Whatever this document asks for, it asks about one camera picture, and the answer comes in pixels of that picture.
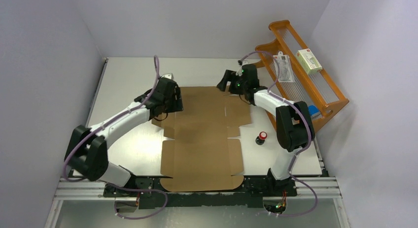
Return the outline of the brown cardboard box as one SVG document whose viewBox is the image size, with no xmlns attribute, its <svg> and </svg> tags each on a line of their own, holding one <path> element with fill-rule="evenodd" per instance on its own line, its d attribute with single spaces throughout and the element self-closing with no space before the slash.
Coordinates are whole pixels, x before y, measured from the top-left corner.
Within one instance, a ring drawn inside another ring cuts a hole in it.
<svg viewBox="0 0 418 228">
<path fill-rule="evenodd" d="M 233 190 L 244 180 L 240 126 L 250 107 L 216 87 L 181 88 L 183 110 L 152 123 L 164 131 L 160 183 L 169 192 Z"/>
</svg>

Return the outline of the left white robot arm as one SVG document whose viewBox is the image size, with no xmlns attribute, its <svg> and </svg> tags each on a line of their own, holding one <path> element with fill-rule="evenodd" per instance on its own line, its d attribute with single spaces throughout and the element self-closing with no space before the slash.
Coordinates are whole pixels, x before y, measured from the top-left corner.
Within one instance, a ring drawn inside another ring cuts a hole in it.
<svg viewBox="0 0 418 228">
<path fill-rule="evenodd" d="M 136 177 L 109 161 L 109 147 L 133 128 L 162 114 L 182 110 L 180 87 L 171 73 L 164 74 L 152 89 L 135 98 L 113 117 L 91 127 L 76 127 L 70 137 L 65 166 L 70 166 L 89 181 L 114 184 L 123 196 L 131 196 L 137 188 Z"/>
</svg>

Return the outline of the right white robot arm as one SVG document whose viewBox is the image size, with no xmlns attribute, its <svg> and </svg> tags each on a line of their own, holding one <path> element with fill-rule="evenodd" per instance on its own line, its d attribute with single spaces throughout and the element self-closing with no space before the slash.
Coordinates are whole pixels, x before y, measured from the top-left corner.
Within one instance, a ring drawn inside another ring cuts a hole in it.
<svg viewBox="0 0 418 228">
<path fill-rule="evenodd" d="M 216 87 L 243 96 L 251 105 L 274 115 L 277 140 L 285 152 L 269 168 L 266 190 L 271 195 L 279 195 L 293 176 L 291 172 L 298 155 L 310 147 L 315 136 L 307 103 L 285 99 L 260 85 L 254 64 L 243 65 L 239 71 L 226 70 Z"/>
</svg>

